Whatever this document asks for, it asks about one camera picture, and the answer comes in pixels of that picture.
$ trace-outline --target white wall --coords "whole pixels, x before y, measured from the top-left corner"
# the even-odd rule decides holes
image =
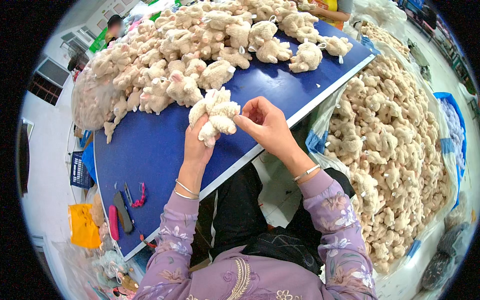
[[[45,45],[45,48],[43,48],[43,52],[50,58],[52,58],[54,61],[56,61],[58,64],[63,66],[65,69],[67,69],[68,62],[70,61],[70,56],[68,55],[67,51],[68,45],[64,44],[60,48],[60,45],[63,43],[61,37],[69,32],[73,32],[74,34],[76,34],[77,30],[79,30],[84,25],[85,24],[81,24],[64,30],[62,32],[58,32],[55,35],[51,36],[47,44]],[[90,46],[93,43],[93,40],[90,40],[90,42],[88,42],[79,35],[77,35],[77,37],[81,39],[81,41],[84,42],[87,46]]]
[[[80,202],[83,195],[82,189],[70,186],[69,168],[65,164],[72,125],[72,89],[70,76],[56,106],[27,92],[22,109],[22,117],[34,123],[29,140],[28,193],[22,199],[24,215],[32,234],[48,238],[47,247],[53,259],[50,268],[59,275],[56,278],[60,280],[59,286],[66,286],[67,281],[58,251],[50,242],[70,239],[68,205],[75,204],[75,199]]]
[[[100,22],[100,20],[102,19],[105,22],[108,22],[108,19],[105,18],[104,13],[102,13],[103,10],[105,10],[105,12],[107,12],[108,10],[111,10],[113,14],[117,14],[113,9],[113,7],[118,3],[120,3],[125,7],[125,10],[119,13],[119,15],[123,17],[124,14],[128,10],[132,9],[138,2],[140,2],[140,0],[133,0],[128,5],[125,5],[121,0],[107,0],[107,2],[102,4],[102,6],[100,6],[100,8],[95,13],[92,14],[90,19],[88,19],[88,21],[86,22],[86,25],[94,34],[98,36],[102,33],[102,29],[100,29],[100,27],[97,26],[98,22]]]

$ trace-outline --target yellow apron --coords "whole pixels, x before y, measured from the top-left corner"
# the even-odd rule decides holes
[[[321,7],[325,10],[336,12],[337,11],[337,4],[336,0],[309,0],[309,3],[317,3],[318,7]],[[329,23],[331,26],[334,26],[340,30],[343,29],[343,22],[342,21],[334,21],[332,19],[326,18],[324,16],[316,15],[320,20]]]

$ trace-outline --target orange plastic bag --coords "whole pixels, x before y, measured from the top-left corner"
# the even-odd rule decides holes
[[[68,219],[72,244],[85,248],[98,248],[100,236],[90,214],[91,204],[75,204],[68,206]]]

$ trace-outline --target blue worktable surface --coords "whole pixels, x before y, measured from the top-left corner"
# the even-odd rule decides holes
[[[373,59],[367,48],[333,26],[320,21],[315,28],[323,36],[348,37],[353,48],[343,58],[343,64],[338,63],[338,57],[323,51],[324,57],[317,70],[292,73],[289,72],[288,61],[262,63],[253,55],[250,68],[237,68],[233,78],[224,84],[231,91],[231,100],[243,107],[248,100],[264,96],[283,111],[292,126]],[[290,42],[290,49],[295,55],[300,43],[280,30],[276,36],[282,42]],[[318,103],[312,106],[314,98]],[[115,184],[118,190],[123,191],[123,184],[127,182],[135,201],[141,197],[139,183],[145,182],[145,205],[140,208],[128,206],[135,230],[125,235],[119,224],[118,245],[125,259],[141,249],[140,233],[149,236],[150,240],[159,227],[160,214],[172,193],[182,164],[189,110],[173,103],[159,116],[129,112],[116,127],[110,144],[106,143],[103,129],[95,132],[96,174],[105,210],[108,211],[113,204],[113,196],[117,191]],[[223,134],[206,167],[202,189],[205,191],[208,186],[207,190],[212,191],[231,176],[238,168],[232,171],[230,167],[256,145],[255,140],[240,128],[233,135]],[[240,167],[251,158],[244,157]],[[230,174],[226,175],[224,172],[227,169]],[[211,185],[222,173],[224,178],[216,180],[216,186]]]

